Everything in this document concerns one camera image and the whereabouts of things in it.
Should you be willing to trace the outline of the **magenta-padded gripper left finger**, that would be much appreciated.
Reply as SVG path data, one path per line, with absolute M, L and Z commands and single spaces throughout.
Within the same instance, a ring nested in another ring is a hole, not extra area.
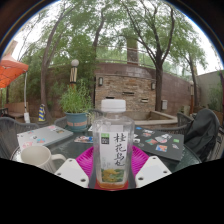
M 93 148 L 90 147 L 76 159 L 68 158 L 55 174 L 78 186 L 87 188 L 93 171 Z

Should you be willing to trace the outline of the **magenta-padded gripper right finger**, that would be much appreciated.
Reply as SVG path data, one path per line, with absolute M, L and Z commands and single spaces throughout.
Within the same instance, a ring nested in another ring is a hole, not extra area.
M 170 170 L 157 156 L 148 156 L 136 146 L 133 147 L 131 168 L 137 188 L 171 174 Z

